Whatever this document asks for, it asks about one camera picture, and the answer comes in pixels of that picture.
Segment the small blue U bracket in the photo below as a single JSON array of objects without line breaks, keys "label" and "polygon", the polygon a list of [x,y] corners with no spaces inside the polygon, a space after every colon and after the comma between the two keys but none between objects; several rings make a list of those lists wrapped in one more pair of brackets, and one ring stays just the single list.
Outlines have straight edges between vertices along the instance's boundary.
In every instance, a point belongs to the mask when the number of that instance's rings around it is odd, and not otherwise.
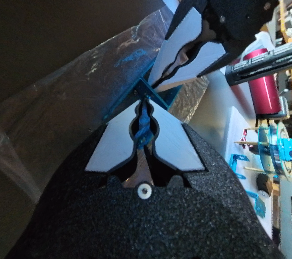
[{"label": "small blue U bracket", "polygon": [[238,160],[249,162],[249,159],[248,159],[248,157],[246,155],[232,154],[231,158],[230,158],[230,161],[229,161],[229,166],[232,169],[232,171],[236,174],[236,176],[239,179],[245,180],[246,177],[244,175],[236,172]]}]

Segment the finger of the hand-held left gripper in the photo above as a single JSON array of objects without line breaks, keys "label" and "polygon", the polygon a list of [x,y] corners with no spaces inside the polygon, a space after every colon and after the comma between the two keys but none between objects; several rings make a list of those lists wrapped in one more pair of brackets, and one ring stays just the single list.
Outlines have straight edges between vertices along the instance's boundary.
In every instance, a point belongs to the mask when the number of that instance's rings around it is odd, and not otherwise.
[{"label": "finger of the hand-held left gripper", "polygon": [[217,42],[206,42],[199,49],[194,59],[183,66],[176,67],[166,79],[162,80],[162,73],[166,67],[173,62],[170,60],[165,48],[159,52],[152,67],[152,87],[157,92],[162,92],[188,82],[192,82],[205,69],[209,68],[219,58],[226,54],[223,44]]},{"label": "finger of the hand-held left gripper", "polygon": [[194,41],[202,32],[202,16],[191,7],[173,33],[164,40],[150,72],[148,83],[154,86],[165,69],[172,65],[180,50]]}]

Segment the black servo motor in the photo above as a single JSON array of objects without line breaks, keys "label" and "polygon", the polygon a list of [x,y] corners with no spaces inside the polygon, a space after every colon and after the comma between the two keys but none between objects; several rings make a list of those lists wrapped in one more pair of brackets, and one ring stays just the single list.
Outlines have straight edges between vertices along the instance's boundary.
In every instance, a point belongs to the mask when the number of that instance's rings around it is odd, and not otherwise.
[{"label": "black servo motor", "polygon": [[256,184],[259,192],[265,193],[269,197],[271,196],[273,191],[273,183],[266,174],[264,173],[258,174]]}]

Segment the white crumpled wrapping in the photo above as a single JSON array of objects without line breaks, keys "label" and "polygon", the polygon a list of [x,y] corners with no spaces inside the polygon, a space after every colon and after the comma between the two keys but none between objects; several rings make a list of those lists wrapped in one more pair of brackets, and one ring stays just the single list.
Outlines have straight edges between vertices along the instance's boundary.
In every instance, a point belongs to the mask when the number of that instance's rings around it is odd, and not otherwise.
[{"label": "white crumpled wrapping", "polygon": [[273,44],[268,32],[261,31],[255,35],[255,38],[256,40],[243,52],[243,60],[249,60],[275,49],[275,45]]}]

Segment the blue flanged bracket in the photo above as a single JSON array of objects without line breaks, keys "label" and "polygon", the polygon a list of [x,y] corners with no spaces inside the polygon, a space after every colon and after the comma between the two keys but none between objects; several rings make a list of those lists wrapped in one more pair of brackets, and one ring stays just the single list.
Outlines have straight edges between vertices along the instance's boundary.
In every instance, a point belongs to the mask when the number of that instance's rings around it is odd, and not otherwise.
[{"label": "blue flanged bracket", "polygon": [[260,216],[261,218],[265,218],[266,207],[264,201],[259,197],[257,193],[251,191],[246,191],[246,193],[250,198],[254,199],[254,211],[256,215]]}]

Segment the blue metal bracket assembly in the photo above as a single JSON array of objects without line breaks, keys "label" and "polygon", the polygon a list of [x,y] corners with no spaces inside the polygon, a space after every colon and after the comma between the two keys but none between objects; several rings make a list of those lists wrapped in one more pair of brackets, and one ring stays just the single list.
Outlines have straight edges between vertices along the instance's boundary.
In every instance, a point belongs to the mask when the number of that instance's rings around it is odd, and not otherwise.
[{"label": "blue metal bracket assembly", "polygon": [[[166,111],[170,110],[182,85],[157,93],[147,82],[154,60],[155,59],[148,64],[141,76],[137,78],[132,85],[126,88],[125,92],[114,102],[103,116],[103,121],[110,121],[136,100],[144,101],[146,99],[151,99]],[[147,106],[142,104],[139,112],[138,131],[133,134],[137,139],[137,150],[143,149],[154,137],[154,133],[151,131],[150,109],[147,109]]]}]

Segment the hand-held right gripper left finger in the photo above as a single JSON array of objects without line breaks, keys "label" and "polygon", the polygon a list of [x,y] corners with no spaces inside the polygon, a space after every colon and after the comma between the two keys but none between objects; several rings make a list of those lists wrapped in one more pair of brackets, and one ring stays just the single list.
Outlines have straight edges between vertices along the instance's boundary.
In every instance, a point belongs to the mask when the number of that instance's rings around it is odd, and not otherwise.
[{"label": "hand-held right gripper left finger", "polygon": [[117,176],[121,182],[133,175],[137,168],[135,132],[140,107],[138,100],[107,122],[85,171]]}]

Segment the black ribbed cylinder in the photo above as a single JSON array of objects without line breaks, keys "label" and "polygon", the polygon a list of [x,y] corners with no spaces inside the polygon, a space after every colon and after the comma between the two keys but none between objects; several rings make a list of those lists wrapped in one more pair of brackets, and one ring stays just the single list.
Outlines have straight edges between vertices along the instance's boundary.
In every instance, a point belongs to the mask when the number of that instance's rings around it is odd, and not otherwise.
[{"label": "black ribbed cylinder", "polygon": [[235,86],[290,69],[291,66],[292,42],[289,42],[235,65],[226,66],[225,78],[229,86]]}]

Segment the blue robot arm base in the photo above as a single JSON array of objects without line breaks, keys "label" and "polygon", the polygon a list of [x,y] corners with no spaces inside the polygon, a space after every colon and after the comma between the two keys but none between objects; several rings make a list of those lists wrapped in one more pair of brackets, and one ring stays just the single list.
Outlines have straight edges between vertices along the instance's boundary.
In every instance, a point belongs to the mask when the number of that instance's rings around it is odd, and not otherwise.
[{"label": "blue robot arm base", "polygon": [[258,152],[266,173],[284,176],[291,182],[292,139],[282,122],[260,125],[257,131]]}]

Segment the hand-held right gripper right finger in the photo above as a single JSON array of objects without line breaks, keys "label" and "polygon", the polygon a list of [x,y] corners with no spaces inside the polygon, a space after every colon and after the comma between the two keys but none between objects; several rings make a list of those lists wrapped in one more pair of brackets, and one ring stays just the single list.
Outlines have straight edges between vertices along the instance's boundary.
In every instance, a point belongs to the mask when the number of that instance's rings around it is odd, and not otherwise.
[{"label": "hand-held right gripper right finger", "polygon": [[153,100],[147,100],[146,104],[153,133],[149,166],[154,182],[170,182],[175,175],[205,171],[184,123]]}]

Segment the white foam sheet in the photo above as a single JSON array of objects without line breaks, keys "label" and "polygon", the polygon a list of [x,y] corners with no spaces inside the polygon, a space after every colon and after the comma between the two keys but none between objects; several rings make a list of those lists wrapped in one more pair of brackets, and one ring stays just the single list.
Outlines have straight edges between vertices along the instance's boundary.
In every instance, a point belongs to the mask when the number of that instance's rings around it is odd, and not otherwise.
[{"label": "white foam sheet", "polygon": [[[256,184],[257,176],[260,173],[266,174],[262,167],[260,155],[253,154],[249,150],[249,147],[247,145],[245,148],[243,148],[242,145],[235,143],[236,141],[241,140],[243,136],[243,131],[247,128],[249,128],[249,123],[244,119],[244,117],[239,113],[239,111],[235,107],[232,107],[227,131],[224,158],[226,162],[229,164],[232,154],[246,155],[248,157],[249,162],[238,160],[236,172],[246,177],[245,180],[239,179],[239,182],[243,186],[244,190],[257,193],[259,197],[264,201],[266,207],[265,218],[261,218],[258,215],[256,216],[259,222],[261,223],[262,227],[264,228],[265,232],[272,239],[274,191],[272,191],[270,197],[258,191]],[[249,199],[250,204],[252,205],[252,209],[254,210],[254,199],[250,198],[248,195],[247,197]]]}]

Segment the grey desk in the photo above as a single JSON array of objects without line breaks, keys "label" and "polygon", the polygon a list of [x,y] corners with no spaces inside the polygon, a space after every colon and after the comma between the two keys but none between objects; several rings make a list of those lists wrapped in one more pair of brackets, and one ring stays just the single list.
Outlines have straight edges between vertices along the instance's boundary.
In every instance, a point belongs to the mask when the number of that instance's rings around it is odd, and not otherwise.
[{"label": "grey desk", "polygon": [[[1,103],[83,53],[137,26],[162,0],[1,0]],[[31,199],[1,171],[17,212]]]}]

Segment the large clear plastic bag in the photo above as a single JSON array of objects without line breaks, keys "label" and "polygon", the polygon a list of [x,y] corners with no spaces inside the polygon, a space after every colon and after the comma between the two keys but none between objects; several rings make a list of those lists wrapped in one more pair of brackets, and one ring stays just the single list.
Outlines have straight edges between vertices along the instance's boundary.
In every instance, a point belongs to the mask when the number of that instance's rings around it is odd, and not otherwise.
[{"label": "large clear plastic bag", "polygon": [[1,171],[33,204],[65,157],[147,80],[172,17],[166,6],[151,13],[1,103]]}]

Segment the red metal cylinder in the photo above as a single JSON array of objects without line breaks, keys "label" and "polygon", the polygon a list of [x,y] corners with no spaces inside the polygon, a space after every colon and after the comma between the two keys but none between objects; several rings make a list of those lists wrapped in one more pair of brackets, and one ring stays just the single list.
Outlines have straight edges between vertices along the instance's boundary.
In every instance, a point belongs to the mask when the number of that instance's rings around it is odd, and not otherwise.
[{"label": "red metal cylinder", "polygon": [[248,83],[256,115],[273,115],[281,111],[278,89],[273,75],[257,78]]}]

